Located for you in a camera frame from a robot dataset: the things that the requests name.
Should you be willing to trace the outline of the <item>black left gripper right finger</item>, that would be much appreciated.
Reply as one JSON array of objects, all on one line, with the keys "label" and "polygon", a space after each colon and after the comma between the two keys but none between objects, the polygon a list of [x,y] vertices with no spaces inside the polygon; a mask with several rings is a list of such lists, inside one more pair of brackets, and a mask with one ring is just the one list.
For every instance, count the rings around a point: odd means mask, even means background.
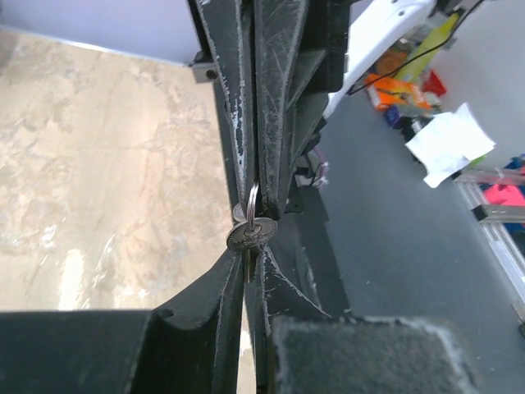
[{"label": "black left gripper right finger", "polygon": [[253,352],[265,393],[480,393],[454,328],[420,317],[332,317],[258,257]]}]

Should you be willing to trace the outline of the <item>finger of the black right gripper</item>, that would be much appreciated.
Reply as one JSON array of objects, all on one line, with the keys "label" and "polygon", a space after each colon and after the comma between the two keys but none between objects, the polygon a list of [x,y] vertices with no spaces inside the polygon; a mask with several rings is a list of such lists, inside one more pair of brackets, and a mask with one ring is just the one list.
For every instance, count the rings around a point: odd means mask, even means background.
[{"label": "finger of the black right gripper", "polygon": [[253,7],[250,1],[196,1],[196,12],[224,100],[233,156],[237,204],[249,218],[256,182]]},{"label": "finger of the black right gripper", "polygon": [[286,200],[281,191],[290,147],[286,110],[307,11],[306,1],[254,5],[258,172],[263,210],[270,218],[282,215]]}]

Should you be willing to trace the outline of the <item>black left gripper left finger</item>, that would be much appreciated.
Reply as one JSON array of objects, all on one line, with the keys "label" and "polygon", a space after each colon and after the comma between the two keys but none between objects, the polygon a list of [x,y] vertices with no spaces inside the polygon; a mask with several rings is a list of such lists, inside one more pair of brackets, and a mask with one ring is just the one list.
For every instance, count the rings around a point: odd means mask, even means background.
[{"label": "black left gripper left finger", "polygon": [[155,309],[1,316],[4,393],[233,393],[244,274],[226,251]]}]

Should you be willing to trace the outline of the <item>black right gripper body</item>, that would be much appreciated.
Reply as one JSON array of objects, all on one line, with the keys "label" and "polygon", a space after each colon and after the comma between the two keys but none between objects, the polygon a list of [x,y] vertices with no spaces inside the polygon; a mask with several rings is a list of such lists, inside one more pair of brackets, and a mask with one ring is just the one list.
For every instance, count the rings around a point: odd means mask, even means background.
[{"label": "black right gripper body", "polygon": [[348,49],[350,1],[309,1],[290,87],[290,162],[311,140],[328,103],[343,85]]}]

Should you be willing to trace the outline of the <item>silver key bunch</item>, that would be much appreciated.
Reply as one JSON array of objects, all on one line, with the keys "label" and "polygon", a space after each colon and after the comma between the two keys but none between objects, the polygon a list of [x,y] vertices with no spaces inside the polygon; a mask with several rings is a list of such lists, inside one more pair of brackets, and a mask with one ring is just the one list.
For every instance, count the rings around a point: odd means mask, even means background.
[{"label": "silver key bunch", "polygon": [[240,203],[233,208],[232,216],[235,225],[226,236],[227,248],[240,253],[246,283],[254,279],[258,256],[278,228],[275,220],[256,216],[258,191],[259,182],[255,181],[250,189],[246,208],[242,208]]}]

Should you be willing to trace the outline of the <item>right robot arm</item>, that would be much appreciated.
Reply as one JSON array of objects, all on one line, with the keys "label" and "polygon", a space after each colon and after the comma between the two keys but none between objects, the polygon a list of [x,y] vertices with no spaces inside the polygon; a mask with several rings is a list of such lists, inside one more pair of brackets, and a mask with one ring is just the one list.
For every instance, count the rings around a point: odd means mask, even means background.
[{"label": "right robot arm", "polygon": [[285,212],[297,160],[348,89],[432,1],[192,1],[249,221]]}]

